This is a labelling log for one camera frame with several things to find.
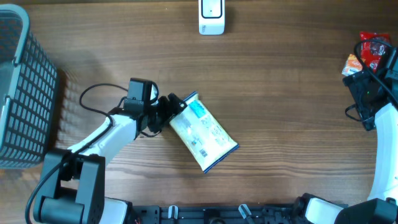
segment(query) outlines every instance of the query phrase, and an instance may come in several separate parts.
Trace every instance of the laundry basket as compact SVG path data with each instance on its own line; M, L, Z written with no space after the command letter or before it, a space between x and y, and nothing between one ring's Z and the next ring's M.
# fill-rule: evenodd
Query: laundry basket
M58 83L26 11L0 5L0 169L28 168L44 158Z

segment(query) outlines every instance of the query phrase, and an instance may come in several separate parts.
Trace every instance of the red package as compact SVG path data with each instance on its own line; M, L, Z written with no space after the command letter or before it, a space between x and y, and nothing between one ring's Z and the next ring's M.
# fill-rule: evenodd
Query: red package
M382 40L390 43L389 34L361 32L361 40L370 39ZM362 44L361 58L365 59L366 66L372 68L373 72L376 72L381 56L386 53L386 48L387 46L376 42L366 42Z

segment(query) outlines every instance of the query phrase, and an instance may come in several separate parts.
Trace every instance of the blue label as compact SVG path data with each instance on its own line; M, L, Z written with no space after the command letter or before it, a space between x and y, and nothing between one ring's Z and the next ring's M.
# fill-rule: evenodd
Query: blue label
M197 115L198 118L201 118L204 115L206 115L205 109L196 100L190 103L189 107L193 110L193 112Z

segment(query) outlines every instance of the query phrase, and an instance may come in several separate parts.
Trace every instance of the blue package edge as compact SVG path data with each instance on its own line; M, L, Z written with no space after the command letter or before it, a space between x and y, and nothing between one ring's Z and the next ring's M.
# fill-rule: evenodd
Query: blue package edge
M189 100L190 98L192 98L193 96L195 96L198 92L194 91L193 93L189 94L184 101ZM221 162L225 157L227 157L229 154L231 154L233 151L237 150L239 148L239 144L235 145L231 150L229 150L226 154L224 154L223 156L221 156L219 159L217 159L214 163L212 163L212 165L210 165L209 167L207 167L204 170L204 173L207 174L207 172L209 172L209 170L211 170L211 168L213 168L215 165L217 165L217 163Z

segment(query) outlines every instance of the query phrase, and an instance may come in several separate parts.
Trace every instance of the wooden table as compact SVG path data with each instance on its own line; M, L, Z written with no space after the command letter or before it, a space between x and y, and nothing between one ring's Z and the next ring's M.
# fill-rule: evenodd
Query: wooden table
M95 83L155 81L162 95L194 90L241 147L208 174L170 129L138 138L106 170L106 196L134 205L283 203L308 192L366 200L376 132L344 115L353 103L341 70L359 32L398 39L396 1L234 1L226 32L198 33L197 2L25 6L32 31L67 85L57 146L104 120L78 105ZM109 110L125 92L84 99ZM40 167L0 171L0 223L22 223Z

